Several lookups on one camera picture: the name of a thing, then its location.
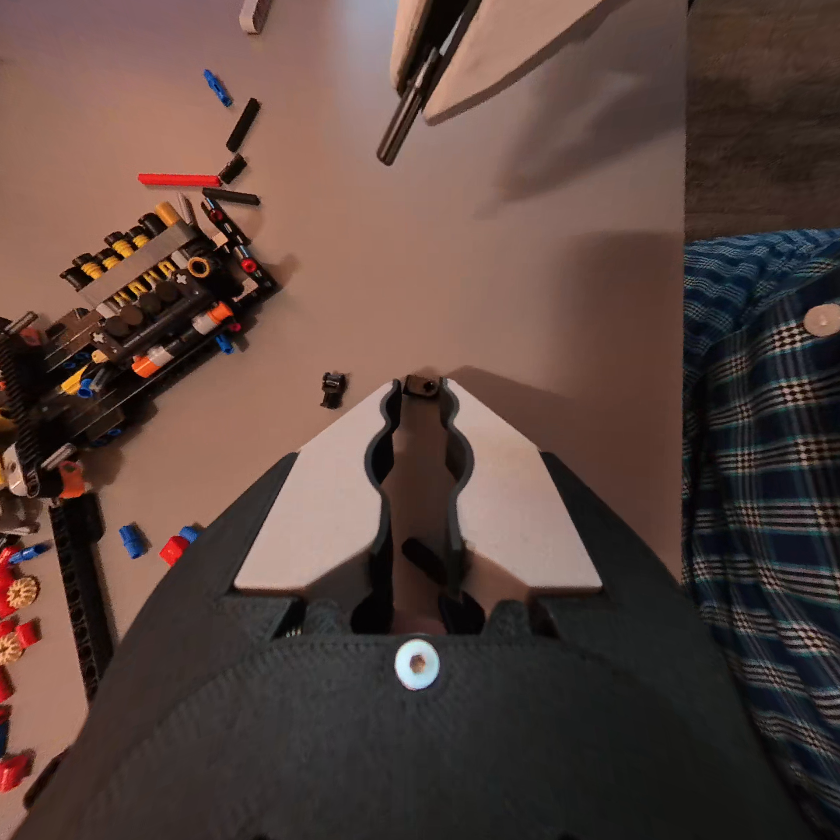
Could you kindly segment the black lego pin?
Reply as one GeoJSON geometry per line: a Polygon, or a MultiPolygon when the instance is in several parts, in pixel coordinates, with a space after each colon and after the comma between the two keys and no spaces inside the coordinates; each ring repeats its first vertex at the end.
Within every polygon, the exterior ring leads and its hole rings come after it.
{"type": "Polygon", "coordinates": [[[426,579],[433,582],[441,592],[450,592],[447,562],[425,543],[416,538],[406,539],[402,543],[402,555],[426,579]]]}

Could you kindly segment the long black lego beam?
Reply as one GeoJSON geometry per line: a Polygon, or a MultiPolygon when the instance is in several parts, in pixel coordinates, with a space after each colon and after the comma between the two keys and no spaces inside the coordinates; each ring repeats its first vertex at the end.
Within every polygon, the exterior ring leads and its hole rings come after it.
{"type": "Polygon", "coordinates": [[[95,549],[104,534],[98,497],[89,491],[76,498],[58,499],[48,513],[82,688],[90,704],[114,652],[95,557],[95,549]]]}

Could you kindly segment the pile of lego pieces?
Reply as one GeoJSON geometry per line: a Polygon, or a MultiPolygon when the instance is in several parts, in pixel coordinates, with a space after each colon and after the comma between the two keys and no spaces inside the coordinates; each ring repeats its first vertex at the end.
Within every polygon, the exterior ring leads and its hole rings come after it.
{"type": "Polygon", "coordinates": [[[40,641],[35,619],[25,621],[21,611],[39,598],[40,584],[32,574],[18,567],[45,552],[45,545],[27,549],[5,546],[1,553],[1,794],[17,788],[30,773],[32,760],[23,752],[10,752],[9,732],[15,688],[9,669],[40,641]]]}

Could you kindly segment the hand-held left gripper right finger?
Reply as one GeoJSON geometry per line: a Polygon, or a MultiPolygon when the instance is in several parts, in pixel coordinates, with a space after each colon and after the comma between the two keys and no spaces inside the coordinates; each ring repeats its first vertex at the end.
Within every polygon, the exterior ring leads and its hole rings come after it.
{"type": "Polygon", "coordinates": [[[438,597],[446,631],[479,634],[502,603],[602,593],[539,447],[451,377],[438,398],[454,481],[438,597]]]}

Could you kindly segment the blue plaid shirt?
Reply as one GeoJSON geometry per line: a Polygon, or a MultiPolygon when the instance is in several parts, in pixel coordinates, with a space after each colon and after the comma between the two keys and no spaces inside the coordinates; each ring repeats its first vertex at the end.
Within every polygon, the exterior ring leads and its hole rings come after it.
{"type": "Polygon", "coordinates": [[[684,251],[682,583],[820,838],[839,829],[839,233],[684,251]]]}

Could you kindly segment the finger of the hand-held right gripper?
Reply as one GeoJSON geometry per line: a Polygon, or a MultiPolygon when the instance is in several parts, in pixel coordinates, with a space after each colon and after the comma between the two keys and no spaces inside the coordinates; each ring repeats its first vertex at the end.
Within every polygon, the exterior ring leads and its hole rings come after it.
{"type": "Polygon", "coordinates": [[[466,10],[439,61],[423,105],[438,126],[493,98],[561,47],[589,35],[612,2],[483,1],[466,10]]]}
{"type": "Polygon", "coordinates": [[[477,1],[399,2],[392,42],[391,86],[402,97],[434,50],[428,95],[438,88],[447,98],[471,98],[475,83],[469,76],[469,59],[463,46],[471,47],[467,35],[477,15],[477,1]]]}

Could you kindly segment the partly built lego vehicle chassis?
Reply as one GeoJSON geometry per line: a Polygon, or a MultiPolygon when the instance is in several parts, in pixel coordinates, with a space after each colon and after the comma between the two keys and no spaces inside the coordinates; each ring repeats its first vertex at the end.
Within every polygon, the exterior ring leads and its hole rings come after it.
{"type": "Polygon", "coordinates": [[[3,493],[81,495],[79,456],[194,365],[235,352],[246,313],[279,290],[210,191],[201,209],[215,236],[161,203],[61,273],[79,306],[45,327],[2,319],[3,493]]]}

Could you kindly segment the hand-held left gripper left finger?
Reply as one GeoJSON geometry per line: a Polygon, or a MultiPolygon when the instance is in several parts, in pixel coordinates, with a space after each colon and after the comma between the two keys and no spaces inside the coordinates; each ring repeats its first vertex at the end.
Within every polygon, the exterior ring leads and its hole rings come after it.
{"type": "Polygon", "coordinates": [[[388,381],[294,454],[236,590],[331,600],[357,634],[392,630],[392,512],[383,482],[402,405],[402,384],[388,381]]]}

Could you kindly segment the dark grey lego axle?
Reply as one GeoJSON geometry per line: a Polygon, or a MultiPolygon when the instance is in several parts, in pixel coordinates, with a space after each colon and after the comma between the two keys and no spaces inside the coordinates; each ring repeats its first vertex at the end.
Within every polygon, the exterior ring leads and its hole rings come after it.
{"type": "Polygon", "coordinates": [[[393,165],[418,114],[423,110],[435,80],[439,60],[438,48],[431,48],[407,82],[376,152],[378,161],[383,165],[393,165]]]}

